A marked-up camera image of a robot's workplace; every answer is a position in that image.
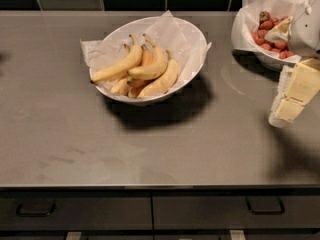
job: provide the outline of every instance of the white parchment paper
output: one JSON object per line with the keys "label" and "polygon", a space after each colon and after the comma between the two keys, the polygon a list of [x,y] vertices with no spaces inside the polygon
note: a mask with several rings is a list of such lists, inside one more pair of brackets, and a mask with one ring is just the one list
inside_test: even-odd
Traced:
{"label": "white parchment paper", "polygon": [[[305,0],[243,0],[243,7],[239,10],[236,18],[239,34],[242,35],[242,38],[244,38],[249,46],[247,46],[247,48],[242,46],[241,49],[259,51],[278,59],[278,53],[266,51],[256,45],[251,37],[250,31],[257,31],[259,26],[259,14],[261,11],[268,11],[272,17],[278,18],[293,16],[304,1]],[[295,55],[283,61],[297,63],[300,59],[300,56]]]}
{"label": "white parchment paper", "polygon": [[[197,73],[205,61],[211,43],[207,44],[200,30],[186,21],[179,21],[170,11],[160,17],[150,17],[124,25],[111,33],[104,40],[81,41],[81,48],[90,74],[122,59],[126,50],[124,44],[132,45],[130,34],[135,34],[142,45],[146,43],[143,33],[148,34],[163,49],[171,50],[180,68],[179,79],[172,87],[173,90],[181,87]],[[98,89],[110,90],[115,81],[99,83]],[[103,92],[113,98],[119,96]],[[117,100],[131,99],[117,97]]]}

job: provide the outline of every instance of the drawer handle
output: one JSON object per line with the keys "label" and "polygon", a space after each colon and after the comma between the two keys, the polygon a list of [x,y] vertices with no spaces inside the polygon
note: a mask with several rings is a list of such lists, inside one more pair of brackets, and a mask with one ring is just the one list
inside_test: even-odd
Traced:
{"label": "drawer handle", "polygon": [[281,215],[284,214],[286,209],[284,208],[284,205],[282,203],[282,201],[279,199],[279,206],[280,206],[280,210],[278,211],[255,211],[252,209],[250,201],[247,199],[247,207],[249,212],[251,212],[253,215]]}
{"label": "drawer handle", "polygon": [[56,209],[56,205],[55,204],[52,204],[50,209],[47,211],[47,212],[43,212],[43,213],[29,213],[29,212],[22,212],[22,204],[20,204],[18,207],[17,207],[17,210],[16,210],[16,214],[17,216],[19,217],[48,217],[50,216],[54,210]]}

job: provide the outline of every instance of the metal table surface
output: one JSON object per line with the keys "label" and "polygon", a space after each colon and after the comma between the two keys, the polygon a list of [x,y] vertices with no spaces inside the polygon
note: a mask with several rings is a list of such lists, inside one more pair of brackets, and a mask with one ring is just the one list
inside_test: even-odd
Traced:
{"label": "metal table surface", "polygon": [[212,47],[183,91],[148,107],[89,83],[80,40],[163,12],[0,12],[0,188],[319,187],[319,99],[285,129],[279,73],[234,54],[235,13],[172,12]]}

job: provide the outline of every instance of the tile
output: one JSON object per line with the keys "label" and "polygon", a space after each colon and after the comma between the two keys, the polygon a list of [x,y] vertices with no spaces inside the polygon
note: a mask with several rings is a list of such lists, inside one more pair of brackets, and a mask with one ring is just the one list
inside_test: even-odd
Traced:
{"label": "tile", "polygon": [[0,10],[39,10],[36,0],[0,0]]}
{"label": "tile", "polygon": [[230,11],[239,11],[242,8],[242,0],[232,0]]}
{"label": "tile", "polygon": [[168,0],[168,10],[227,11],[229,0]]}
{"label": "tile", "polygon": [[39,0],[43,10],[99,11],[100,0]]}
{"label": "tile", "polygon": [[164,10],[165,0],[103,0],[105,10]]}

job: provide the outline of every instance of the gray countertop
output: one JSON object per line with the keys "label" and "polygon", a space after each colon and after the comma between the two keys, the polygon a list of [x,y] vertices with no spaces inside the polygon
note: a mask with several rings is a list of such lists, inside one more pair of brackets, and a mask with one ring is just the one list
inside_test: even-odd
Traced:
{"label": "gray countertop", "polygon": [[0,187],[319,187],[320,100],[268,115],[279,73],[233,54],[235,13],[173,12],[212,47],[182,92],[148,107],[89,83],[80,39],[162,12],[0,12]]}

